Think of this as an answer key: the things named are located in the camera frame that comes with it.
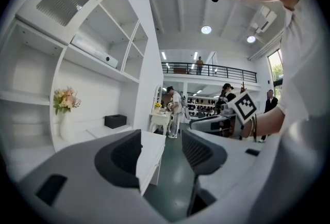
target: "hand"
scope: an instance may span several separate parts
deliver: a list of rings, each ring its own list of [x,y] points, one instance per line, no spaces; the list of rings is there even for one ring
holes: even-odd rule
[[[252,120],[249,120],[244,125],[243,131],[242,131],[242,137],[243,138],[248,138],[248,136],[250,135],[250,132],[251,132],[251,127],[252,127]]]

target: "flower bouquet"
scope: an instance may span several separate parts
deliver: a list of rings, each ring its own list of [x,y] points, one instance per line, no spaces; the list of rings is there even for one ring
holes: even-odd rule
[[[54,93],[54,105],[55,114],[59,111],[63,114],[71,112],[72,108],[77,108],[81,104],[81,100],[77,98],[77,92],[75,95],[74,90],[71,87],[67,89],[57,89]]]

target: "air conditioner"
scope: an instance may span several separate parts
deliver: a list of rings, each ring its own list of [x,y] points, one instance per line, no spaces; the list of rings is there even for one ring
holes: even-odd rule
[[[262,6],[254,16],[251,27],[256,29],[256,33],[265,32],[276,18],[277,15],[274,11],[271,11],[268,7]]]

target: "person on balcony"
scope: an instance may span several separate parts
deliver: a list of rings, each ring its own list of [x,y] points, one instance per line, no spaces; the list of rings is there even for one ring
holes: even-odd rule
[[[203,68],[203,61],[201,56],[198,57],[198,60],[196,61],[196,65],[197,65],[197,75],[202,75],[202,68]]]

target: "recessed light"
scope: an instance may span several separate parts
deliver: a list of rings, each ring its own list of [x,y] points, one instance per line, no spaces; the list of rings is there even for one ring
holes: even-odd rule
[[[254,37],[254,36],[249,36],[249,37],[247,38],[247,41],[248,41],[248,43],[253,43],[253,42],[256,41],[256,37]]]
[[[212,31],[210,26],[203,26],[202,27],[202,33],[209,34]]]

